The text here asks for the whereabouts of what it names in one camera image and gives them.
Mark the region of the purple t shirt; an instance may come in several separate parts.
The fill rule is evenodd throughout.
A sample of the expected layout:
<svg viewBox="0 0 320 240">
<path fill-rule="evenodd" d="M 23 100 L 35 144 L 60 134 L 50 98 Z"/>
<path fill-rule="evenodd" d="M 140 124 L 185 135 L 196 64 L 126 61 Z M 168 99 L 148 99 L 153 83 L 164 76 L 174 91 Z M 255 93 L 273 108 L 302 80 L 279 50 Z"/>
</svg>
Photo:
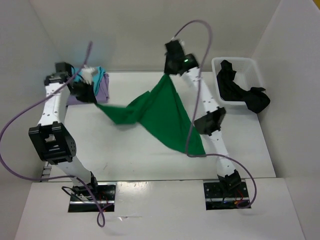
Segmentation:
<svg viewBox="0 0 320 240">
<path fill-rule="evenodd" d="M 105 104 L 108 102 L 108 99 L 109 99 L 109 75 L 106 72 L 101 77 L 98 93 L 95 97 L 99 103 Z M 83 104 L 87 104 L 87 102 L 81 102 L 81 101 L 77 100 L 74 95 L 70 95 L 67 100 L 66 106 L 83 105 Z"/>
</svg>

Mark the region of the cyan t shirt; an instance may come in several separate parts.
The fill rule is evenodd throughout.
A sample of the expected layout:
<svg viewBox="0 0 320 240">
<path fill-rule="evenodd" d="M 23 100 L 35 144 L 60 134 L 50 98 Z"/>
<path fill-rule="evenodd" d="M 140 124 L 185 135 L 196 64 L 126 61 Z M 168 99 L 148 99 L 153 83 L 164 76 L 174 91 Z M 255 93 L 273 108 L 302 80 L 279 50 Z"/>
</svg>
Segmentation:
<svg viewBox="0 0 320 240">
<path fill-rule="evenodd" d="M 97 66 L 97 67 L 95 67 L 95 69 L 96 69 L 97 73 L 92 77 L 92 79 L 93 79 L 94 94 L 95 94 L 95 96 L 97 96 L 100 91 L 100 85 L 105 78 L 106 70 L 101 66 Z M 81 77 L 84 77 L 84 73 L 82 71 L 74 78 L 73 81 L 80 82 L 82 80 Z"/>
</svg>

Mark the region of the green t shirt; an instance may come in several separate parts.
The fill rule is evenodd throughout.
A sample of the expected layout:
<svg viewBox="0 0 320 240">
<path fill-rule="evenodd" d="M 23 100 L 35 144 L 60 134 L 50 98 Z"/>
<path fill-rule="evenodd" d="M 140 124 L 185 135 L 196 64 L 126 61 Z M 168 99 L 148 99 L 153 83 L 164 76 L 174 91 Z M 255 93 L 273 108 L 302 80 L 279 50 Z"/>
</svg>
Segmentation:
<svg viewBox="0 0 320 240">
<path fill-rule="evenodd" d="M 185 153 L 191 120 L 169 75 L 127 106 L 96 103 L 116 125 L 139 123 L 171 150 Z"/>
</svg>

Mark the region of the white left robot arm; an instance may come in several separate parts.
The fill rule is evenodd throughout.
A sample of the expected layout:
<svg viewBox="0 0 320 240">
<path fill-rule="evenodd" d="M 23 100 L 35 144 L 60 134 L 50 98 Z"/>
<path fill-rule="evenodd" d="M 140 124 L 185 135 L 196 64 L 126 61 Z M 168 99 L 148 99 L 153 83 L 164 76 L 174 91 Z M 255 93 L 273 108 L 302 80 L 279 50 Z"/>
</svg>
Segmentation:
<svg viewBox="0 0 320 240">
<path fill-rule="evenodd" d="M 100 188 L 94 174 L 76 156 L 76 141 L 64 122 L 71 95 L 85 103 L 96 103 L 94 76 L 99 71 L 96 67 L 85 65 L 77 74 L 80 80 L 68 82 L 73 75 L 71 64 L 58 62 L 55 70 L 44 80 L 48 100 L 38 124 L 28 130 L 28 135 L 42 161 L 57 166 L 70 176 L 76 198 L 91 201 L 99 196 Z"/>
</svg>

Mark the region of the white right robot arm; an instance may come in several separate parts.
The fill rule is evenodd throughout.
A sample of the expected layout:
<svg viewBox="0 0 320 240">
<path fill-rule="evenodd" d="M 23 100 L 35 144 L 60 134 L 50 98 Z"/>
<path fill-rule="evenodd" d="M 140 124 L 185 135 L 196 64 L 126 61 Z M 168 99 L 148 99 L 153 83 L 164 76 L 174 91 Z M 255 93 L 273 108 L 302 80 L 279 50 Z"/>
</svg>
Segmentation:
<svg viewBox="0 0 320 240">
<path fill-rule="evenodd" d="M 185 54 L 183 46 L 178 39 L 172 39 L 165 44 L 164 72 L 170 75 L 179 75 L 199 92 L 197 103 L 202 103 L 205 114 L 193 121 L 197 132 L 207 136 L 207 139 L 217 151 L 216 159 L 217 177 L 220 182 L 219 191 L 229 197 L 236 192 L 241 183 L 241 177 L 232 161 L 227 159 L 228 151 L 222 138 L 221 124 L 226 115 L 224 107 L 220 107 L 212 96 L 208 86 L 199 76 L 200 67 L 195 56 Z"/>
</svg>

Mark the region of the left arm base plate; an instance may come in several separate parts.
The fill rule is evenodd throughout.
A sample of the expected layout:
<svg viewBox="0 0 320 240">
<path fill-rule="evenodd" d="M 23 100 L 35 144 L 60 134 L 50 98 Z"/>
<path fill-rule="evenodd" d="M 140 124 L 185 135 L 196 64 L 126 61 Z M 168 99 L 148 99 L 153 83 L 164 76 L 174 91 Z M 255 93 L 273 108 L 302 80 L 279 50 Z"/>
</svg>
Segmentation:
<svg viewBox="0 0 320 240">
<path fill-rule="evenodd" d="M 63 186 L 61 188 L 69 195 L 69 213 L 92 213 L 98 212 L 99 209 L 93 198 L 86 189 L 77 191 L 75 187 Z M 115 210 L 116 184 L 115 183 L 100 183 L 96 191 L 92 191 L 100 208 L 104 212 L 113 212 Z"/>
</svg>

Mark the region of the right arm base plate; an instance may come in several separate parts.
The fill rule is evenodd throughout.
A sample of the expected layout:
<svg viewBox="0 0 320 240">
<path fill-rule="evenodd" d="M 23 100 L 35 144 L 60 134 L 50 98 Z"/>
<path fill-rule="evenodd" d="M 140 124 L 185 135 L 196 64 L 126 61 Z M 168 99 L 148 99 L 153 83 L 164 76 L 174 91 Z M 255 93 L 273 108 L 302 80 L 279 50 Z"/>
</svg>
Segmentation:
<svg viewBox="0 0 320 240">
<path fill-rule="evenodd" d="M 247 184 L 242 181 L 230 192 L 223 190 L 218 180 L 203 182 L 206 210 L 233 210 L 244 208 L 250 203 Z"/>
</svg>

